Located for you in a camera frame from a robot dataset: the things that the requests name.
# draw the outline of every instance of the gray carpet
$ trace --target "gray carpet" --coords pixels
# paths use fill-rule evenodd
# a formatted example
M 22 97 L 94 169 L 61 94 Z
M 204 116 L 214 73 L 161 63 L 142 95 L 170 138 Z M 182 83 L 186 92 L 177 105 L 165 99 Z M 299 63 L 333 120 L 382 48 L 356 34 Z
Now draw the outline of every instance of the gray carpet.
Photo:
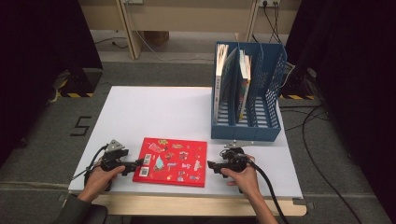
M 0 223 L 49 223 L 55 219 L 67 195 L 95 122 L 111 86 L 211 86 L 213 65 L 176 63 L 104 63 L 104 73 L 92 98 L 59 98 L 47 106 L 26 136 L 27 147 L 15 148 L 0 170 Z M 291 156 L 308 205 L 304 217 L 289 217 L 290 223 L 357 223 L 345 204 L 320 176 L 304 148 L 301 125 L 314 100 L 280 100 Z M 328 181 L 345 197 L 363 223 L 390 223 L 369 184 L 337 135 L 325 107 L 305 125 L 309 153 Z M 78 118 L 84 129 L 75 128 Z M 29 186 L 22 182 L 38 182 Z M 208 219 L 204 223 L 233 223 L 236 219 Z M 107 223 L 121 223 L 109 217 Z M 148 218 L 145 223 L 163 223 Z

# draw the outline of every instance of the white table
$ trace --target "white table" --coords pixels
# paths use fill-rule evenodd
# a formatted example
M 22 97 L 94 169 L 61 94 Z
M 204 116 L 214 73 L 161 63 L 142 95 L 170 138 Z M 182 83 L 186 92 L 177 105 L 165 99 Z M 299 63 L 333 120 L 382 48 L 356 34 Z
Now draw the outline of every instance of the white table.
M 83 171 L 97 150 L 112 139 L 130 149 L 124 161 L 138 159 L 144 137 L 159 137 L 206 141 L 207 159 L 222 162 L 219 153 L 230 141 L 210 139 L 210 97 L 211 88 L 113 87 L 76 174 Z M 254 147 L 244 147 L 244 150 L 256 158 L 256 163 L 268 175 L 283 213 L 286 216 L 303 216 L 305 205 L 293 203 L 302 199 L 303 194 L 279 110 L 278 115 L 282 131 L 275 142 L 255 142 Z M 95 203 L 107 206 L 109 214 L 113 215 L 254 216 L 254 211 L 237 187 L 226 186 L 229 179 L 214 174 L 207 167 L 204 188 L 134 183 L 132 176 L 132 173 L 120 175 L 113 181 L 112 190 L 100 196 Z M 277 214 L 263 178 L 259 177 L 259 184 L 262 195 Z M 78 194 L 82 190 L 83 175 L 69 186 L 71 193 Z

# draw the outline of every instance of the book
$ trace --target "book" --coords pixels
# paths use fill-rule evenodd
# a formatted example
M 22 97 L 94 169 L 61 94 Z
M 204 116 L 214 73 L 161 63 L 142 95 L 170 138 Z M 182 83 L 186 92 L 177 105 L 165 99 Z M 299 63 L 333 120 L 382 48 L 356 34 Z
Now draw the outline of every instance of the book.
M 248 55 L 245 55 L 245 67 L 247 69 L 247 79 L 242 80 L 242 84 L 243 84 L 242 88 L 245 88 L 245 90 L 244 90 L 244 99 L 242 101 L 242 108 L 241 108 L 241 112 L 239 114 L 239 120 L 242 120 L 244 117 L 247 98 L 248 98 L 248 89 L 249 89 L 250 80 L 251 80 L 251 59 Z
M 248 98 L 248 88 L 250 84 L 250 59 L 245 52 L 239 50 L 239 70 L 238 89 L 235 97 L 235 119 L 240 121 L 244 117 L 246 101 Z
M 133 181 L 203 188 L 206 148 L 204 141 L 146 137 L 139 154 L 144 162 Z
M 220 103 L 227 102 L 230 96 L 230 88 L 233 79 L 233 68 L 236 58 L 235 56 L 236 50 L 237 48 L 234 48 L 233 51 L 231 51 L 231 53 L 227 56 L 227 59 L 225 60 L 223 66 L 222 76 L 221 76 L 220 98 L 219 98 Z
M 214 89 L 214 99 L 213 99 L 213 113 L 214 113 L 215 122 L 218 122 L 218 117 L 219 117 L 221 75 L 225 60 L 227 58 L 227 53 L 228 53 L 228 45 L 219 44 L 216 55 L 217 63 L 216 63 L 215 89 Z

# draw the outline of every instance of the sleeve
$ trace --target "sleeve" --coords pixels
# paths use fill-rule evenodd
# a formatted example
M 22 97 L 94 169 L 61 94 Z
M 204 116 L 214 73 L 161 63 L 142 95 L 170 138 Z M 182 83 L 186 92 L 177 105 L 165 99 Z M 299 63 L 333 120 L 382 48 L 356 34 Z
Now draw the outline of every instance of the sleeve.
M 84 220 L 92 204 L 79 200 L 75 195 L 69 195 L 61 214 L 53 224 L 77 224 Z

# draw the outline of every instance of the human hand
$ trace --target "human hand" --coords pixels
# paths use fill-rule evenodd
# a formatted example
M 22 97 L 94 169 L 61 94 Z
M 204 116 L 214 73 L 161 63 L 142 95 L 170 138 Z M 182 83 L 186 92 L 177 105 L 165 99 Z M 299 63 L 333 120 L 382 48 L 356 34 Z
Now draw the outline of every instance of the human hand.
M 247 158 L 254 161 L 252 156 L 247 155 Z M 250 164 L 247 164 L 247 168 L 240 173 L 234 172 L 228 168 L 221 168 L 220 171 L 222 174 L 233 179 L 227 182 L 228 186 L 238 186 L 248 198 L 260 194 L 256 169 L 251 167 Z
M 88 178 L 84 190 L 78 195 L 78 198 L 84 202 L 91 203 L 107 188 L 108 182 L 115 179 L 117 174 L 121 173 L 123 170 L 125 170 L 125 166 L 118 166 L 108 172 L 102 170 L 100 166 L 95 167 Z

